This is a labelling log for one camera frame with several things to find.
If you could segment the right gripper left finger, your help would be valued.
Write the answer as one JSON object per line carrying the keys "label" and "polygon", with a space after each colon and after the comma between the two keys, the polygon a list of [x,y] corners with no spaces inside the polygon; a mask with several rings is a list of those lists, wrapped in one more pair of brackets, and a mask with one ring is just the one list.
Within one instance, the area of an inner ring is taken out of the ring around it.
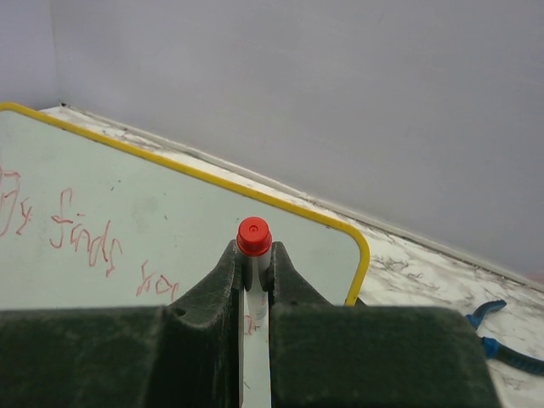
{"label": "right gripper left finger", "polygon": [[167,306],[1,314],[4,407],[239,407],[241,259],[216,266]]}

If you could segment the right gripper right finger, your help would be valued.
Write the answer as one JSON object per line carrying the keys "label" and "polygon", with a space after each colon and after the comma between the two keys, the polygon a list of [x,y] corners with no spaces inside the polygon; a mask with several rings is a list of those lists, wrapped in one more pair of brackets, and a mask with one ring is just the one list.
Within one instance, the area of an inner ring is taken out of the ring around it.
{"label": "right gripper right finger", "polygon": [[269,271],[274,407],[497,407],[479,338],[457,311],[335,306],[283,244]]}

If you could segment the red and white marker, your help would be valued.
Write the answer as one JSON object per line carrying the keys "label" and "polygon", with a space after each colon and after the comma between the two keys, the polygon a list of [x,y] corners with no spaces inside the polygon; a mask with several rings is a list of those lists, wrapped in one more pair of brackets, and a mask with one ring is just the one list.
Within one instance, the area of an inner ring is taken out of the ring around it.
{"label": "red and white marker", "polygon": [[271,231],[264,219],[249,217],[239,225],[236,245],[241,254],[242,280],[255,329],[263,325],[268,313],[266,286],[272,242]]}

